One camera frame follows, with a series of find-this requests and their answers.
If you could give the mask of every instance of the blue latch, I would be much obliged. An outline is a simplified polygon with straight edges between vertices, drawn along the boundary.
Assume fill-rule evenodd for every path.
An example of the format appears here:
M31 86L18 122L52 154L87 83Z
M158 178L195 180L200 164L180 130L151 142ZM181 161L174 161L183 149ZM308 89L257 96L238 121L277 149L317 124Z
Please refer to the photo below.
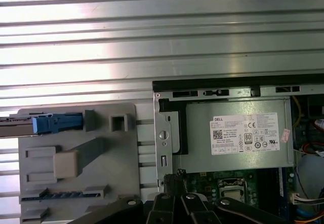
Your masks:
M55 134L70 129L83 129L83 117L76 114L43 114L32 118L34 134Z

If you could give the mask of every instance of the barcode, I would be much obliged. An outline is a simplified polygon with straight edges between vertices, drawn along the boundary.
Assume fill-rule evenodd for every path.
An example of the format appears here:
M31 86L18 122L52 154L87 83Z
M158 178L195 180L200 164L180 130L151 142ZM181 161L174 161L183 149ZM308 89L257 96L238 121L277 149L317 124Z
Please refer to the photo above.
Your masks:
M213 130L214 139L223 139L223 131L222 130Z

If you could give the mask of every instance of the circuit board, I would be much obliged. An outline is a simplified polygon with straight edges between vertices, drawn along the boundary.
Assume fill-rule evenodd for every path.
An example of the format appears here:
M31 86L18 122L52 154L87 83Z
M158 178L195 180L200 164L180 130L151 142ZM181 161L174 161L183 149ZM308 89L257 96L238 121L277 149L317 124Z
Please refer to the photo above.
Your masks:
M239 194L242 202L258 207L256 177L257 170L189 173L187 190L205 195L210 203Z

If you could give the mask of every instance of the red sticker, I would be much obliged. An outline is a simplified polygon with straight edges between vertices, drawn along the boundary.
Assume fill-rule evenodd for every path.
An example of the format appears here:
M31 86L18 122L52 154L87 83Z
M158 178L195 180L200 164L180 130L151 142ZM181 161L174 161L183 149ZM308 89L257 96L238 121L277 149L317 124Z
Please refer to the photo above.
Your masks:
M290 130L289 129L284 129L282 136L281 136L281 142L287 143L290 135Z

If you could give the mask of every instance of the ribbed metal panel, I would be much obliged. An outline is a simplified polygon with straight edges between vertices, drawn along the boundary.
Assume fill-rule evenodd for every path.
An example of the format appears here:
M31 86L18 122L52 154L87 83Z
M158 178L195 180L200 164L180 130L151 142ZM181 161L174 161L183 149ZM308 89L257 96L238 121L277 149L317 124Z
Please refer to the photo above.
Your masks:
M324 71L324 0L0 0L0 111L133 102L155 192L152 80ZM0 218L18 217L17 140L0 141ZM16 224L19 219L6 219Z

